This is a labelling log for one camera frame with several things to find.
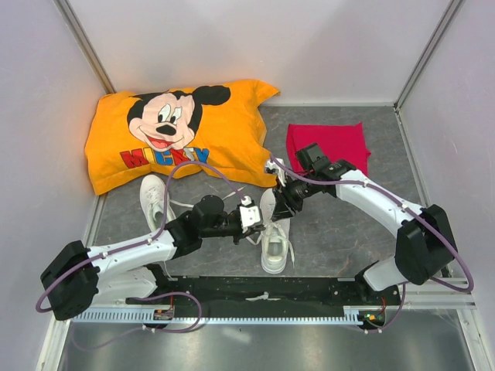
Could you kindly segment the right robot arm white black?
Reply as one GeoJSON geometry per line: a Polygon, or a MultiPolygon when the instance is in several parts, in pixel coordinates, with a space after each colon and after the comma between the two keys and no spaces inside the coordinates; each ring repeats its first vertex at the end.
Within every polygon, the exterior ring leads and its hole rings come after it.
{"type": "Polygon", "coordinates": [[[440,206],[425,207],[396,196],[350,162],[330,161],[316,143],[297,151],[296,158],[301,174],[286,168],[279,158],[271,157],[265,163],[265,171],[277,177],[274,220],[293,217],[305,199],[321,192],[357,207],[396,239],[393,257],[357,275],[360,280],[353,291],[359,302],[372,304],[384,289],[396,284],[422,285],[455,260],[456,243],[440,206]]]}

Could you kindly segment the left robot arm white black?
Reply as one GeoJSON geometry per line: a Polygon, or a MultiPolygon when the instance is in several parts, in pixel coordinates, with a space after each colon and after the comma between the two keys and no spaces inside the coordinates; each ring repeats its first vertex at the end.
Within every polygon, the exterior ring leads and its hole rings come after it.
{"type": "Polygon", "coordinates": [[[168,222],[163,230],[110,245],[85,247],[68,243],[40,276],[55,319],[72,319],[104,290],[104,280],[159,261],[186,256],[201,247],[203,239],[232,237],[234,243],[260,231],[261,212],[249,197],[230,213],[224,201],[204,196],[193,208],[168,222]]]}

